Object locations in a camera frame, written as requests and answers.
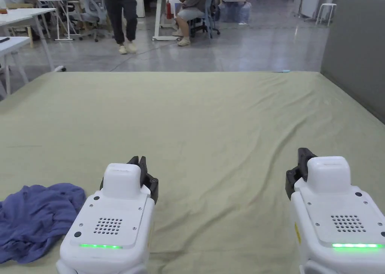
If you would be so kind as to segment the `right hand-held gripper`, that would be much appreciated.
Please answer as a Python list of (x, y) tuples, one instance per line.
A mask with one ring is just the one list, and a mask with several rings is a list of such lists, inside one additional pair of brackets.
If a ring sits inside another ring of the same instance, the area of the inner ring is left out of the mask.
[(299, 148), (285, 191), (301, 274), (385, 272), (385, 217), (367, 192), (351, 184), (345, 158)]

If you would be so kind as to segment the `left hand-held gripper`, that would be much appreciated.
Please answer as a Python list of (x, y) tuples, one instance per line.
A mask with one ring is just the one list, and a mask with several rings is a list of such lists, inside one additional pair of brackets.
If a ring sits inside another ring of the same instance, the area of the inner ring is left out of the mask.
[(61, 243), (58, 273), (147, 274), (158, 195), (159, 180), (148, 173), (145, 156), (109, 164)]

